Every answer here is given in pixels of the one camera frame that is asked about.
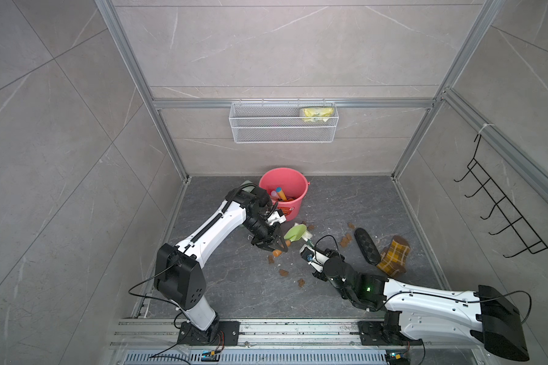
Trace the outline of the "green trowel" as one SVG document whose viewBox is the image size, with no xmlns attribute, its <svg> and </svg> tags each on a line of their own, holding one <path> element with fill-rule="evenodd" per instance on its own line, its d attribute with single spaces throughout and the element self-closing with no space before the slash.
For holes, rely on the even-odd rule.
<svg viewBox="0 0 548 365">
<path fill-rule="evenodd" d="M 283 227 L 279 225 L 274 230 L 272 251 L 279 252 L 278 256 L 281 252 L 287 252 L 293 243 L 302 240 L 305 231 L 307 231 L 307 225 L 305 224 L 296 224 L 287 231 L 284 231 Z"/>
</svg>

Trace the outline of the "white cleaning brush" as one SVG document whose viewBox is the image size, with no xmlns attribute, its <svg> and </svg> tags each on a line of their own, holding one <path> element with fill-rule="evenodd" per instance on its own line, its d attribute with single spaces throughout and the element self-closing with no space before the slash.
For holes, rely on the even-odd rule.
<svg viewBox="0 0 548 365">
<path fill-rule="evenodd" d="M 314 248 L 314 244 L 311 240 L 312 237 L 313 237 L 313 234 L 311 232 L 309 231 L 304 232 L 302 236 L 302 239 L 304 240 L 304 245 L 301 248 L 301 254 L 303 254 L 303 252 L 311 252 L 312 249 Z"/>
</svg>

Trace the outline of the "purple trowel pink handle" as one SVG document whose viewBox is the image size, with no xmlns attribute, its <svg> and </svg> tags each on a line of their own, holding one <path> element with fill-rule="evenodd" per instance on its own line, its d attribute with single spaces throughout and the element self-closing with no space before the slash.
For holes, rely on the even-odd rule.
<svg viewBox="0 0 548 365">
<path fill-rule="evenodd" d="M 279 197 L 277 191 L 273 190 L 271 193 L 270 193 L 270 196 L 272 199 L 274 200 L 277 200 L 277 201 L 281 201 L 282 199 Z"/>
</svg>

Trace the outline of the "yellow toy trowel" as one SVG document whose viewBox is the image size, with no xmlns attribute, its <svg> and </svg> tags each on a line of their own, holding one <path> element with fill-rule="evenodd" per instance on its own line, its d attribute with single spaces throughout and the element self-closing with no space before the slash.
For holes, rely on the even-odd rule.
<svg viewBox="0 0 548 365">
<path fill-rule="evenodd" d="M 281 187 L 278 187 L 276 189 L 276 194 L 277 196 L 279 197 L 279 199 L 283 202 L 288 202 L 289 201 L 289 198 L 286 196 L 286 194 L 284 193 L 283 189 Z"/>
</svg>

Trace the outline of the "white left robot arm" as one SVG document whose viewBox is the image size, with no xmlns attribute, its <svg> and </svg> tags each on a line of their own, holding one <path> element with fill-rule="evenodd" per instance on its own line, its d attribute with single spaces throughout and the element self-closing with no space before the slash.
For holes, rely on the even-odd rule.
<svg viewBox="0 0 548 365">
<path fill-rule="evenodd" d="M 161 294 L 160 301 L 174 305 L 188 319 L 184 338 L 203 343 L 225 336 L 219 330 L 219 315 L 206 299 L 203 268 L 211 255 L 238 227 L 251 234 L 251 245 L 273 252 L 288 251 L 281 231 L 283 211 L 269 193 L 247 181 L 229 191 L 219 208 L 190 236 L 176 244 L 165 243 L 158 250 L 151 281 Z"/>
</svg>

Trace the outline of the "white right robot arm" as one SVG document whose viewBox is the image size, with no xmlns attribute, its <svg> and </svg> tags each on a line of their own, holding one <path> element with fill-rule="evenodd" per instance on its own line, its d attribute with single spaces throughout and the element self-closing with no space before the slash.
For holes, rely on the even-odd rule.
<svg viewBox="0 0 548 365">
<path fill-rule="evenodd" d="M 321 251 L 313 243 L 306 243 L 300 255 L 315 278 L 329 282 L 353 307 L 385 312 L 378 333 L 388 344 L 474 342 L 506 360 L 530 359 L 520 311 L 494 287 L 446 291 L 404 284 L 357 272 L 338 251 Z"/>
</svg>

